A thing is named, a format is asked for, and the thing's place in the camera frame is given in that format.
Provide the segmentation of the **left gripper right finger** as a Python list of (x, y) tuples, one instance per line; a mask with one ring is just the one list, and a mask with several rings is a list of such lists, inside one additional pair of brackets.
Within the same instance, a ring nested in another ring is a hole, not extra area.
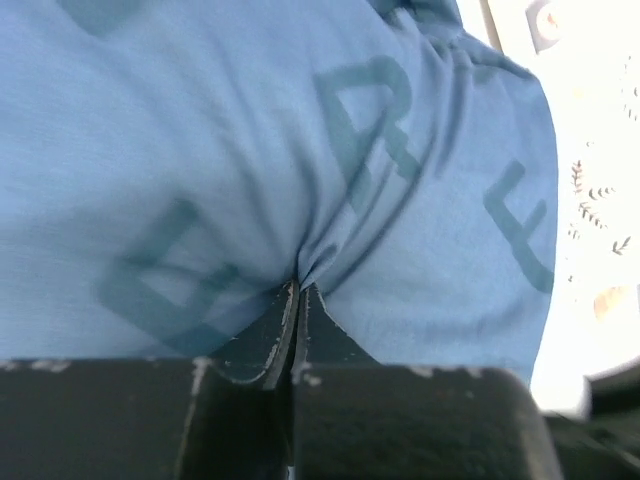
[(381, 365), (300, 299), (293, 384), (298, 479), (558, 479), (528, 388), (496, 368)]

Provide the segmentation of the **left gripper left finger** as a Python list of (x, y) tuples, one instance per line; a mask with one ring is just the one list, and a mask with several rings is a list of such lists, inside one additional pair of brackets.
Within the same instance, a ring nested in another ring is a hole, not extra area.
[(5, 479), (284, 479), (299, 287), (210, 357), (5, 360)]

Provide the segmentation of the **blue letter print pillowcase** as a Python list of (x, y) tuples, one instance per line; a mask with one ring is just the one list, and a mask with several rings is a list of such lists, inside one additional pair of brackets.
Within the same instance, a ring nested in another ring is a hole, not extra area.
[(452, 1), (5, 1), (1, 355), (214, 352), (286, 282), (383, 363), (529, 381), (538, 79)]

